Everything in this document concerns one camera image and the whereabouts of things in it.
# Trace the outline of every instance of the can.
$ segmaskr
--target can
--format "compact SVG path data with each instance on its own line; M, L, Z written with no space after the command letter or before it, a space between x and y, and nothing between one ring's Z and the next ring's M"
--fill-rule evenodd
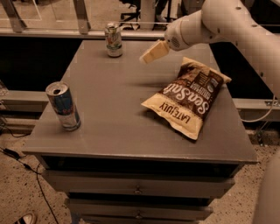
M62 127L65 130L78 129L81 126L81 119L69 86L63 81L56 81L47 86L45 91Z
M118 23L108 23L105 27L108 56L116 58L123 54L121 28Z

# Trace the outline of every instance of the shoe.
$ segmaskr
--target shoe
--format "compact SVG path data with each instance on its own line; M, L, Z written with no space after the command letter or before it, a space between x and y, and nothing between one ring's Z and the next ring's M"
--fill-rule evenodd
M35 224L36 215L34 213L28 213L17 220L14 224Z

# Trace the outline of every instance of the desk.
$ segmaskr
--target desk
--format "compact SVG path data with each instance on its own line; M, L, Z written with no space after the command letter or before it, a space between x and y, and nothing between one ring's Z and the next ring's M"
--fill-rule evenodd
M67 193L73 217L91 223L197 223L234 184L256 154L226 86L194 142L141 102L177 77L182 57L218 69L208 45L138 62L151 45L123 41L110 58L104 41L86 40L63 80L81 117L64 131L48 105L24 147L45 167L44 178Z

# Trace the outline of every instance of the can lid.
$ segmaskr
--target can lid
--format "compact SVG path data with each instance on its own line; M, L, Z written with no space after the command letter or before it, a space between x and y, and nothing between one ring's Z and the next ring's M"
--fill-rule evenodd
M63 95L68 90L68 85L63 81L55 81L48 85L45 92L50 96Z

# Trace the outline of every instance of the white cable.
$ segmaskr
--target white cable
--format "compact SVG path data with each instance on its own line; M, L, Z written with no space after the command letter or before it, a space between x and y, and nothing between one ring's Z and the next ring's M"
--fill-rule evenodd
M268 111L265 115L263 115L262 117L257 118L257 119L255 119L255 120L243 120L243 119L241 119L241 120L242 120L243 122L245 122L245 123L256 123L256 122L260 122L262 119L264 119L265 117L267 117L267 116L270 114L270 112L272 111L273 105L274 105L274 102L275 102L275 99L276 99L276 97L273 95L273 100L272 100L271 106L270 106L270 108L269 108L269 111Z

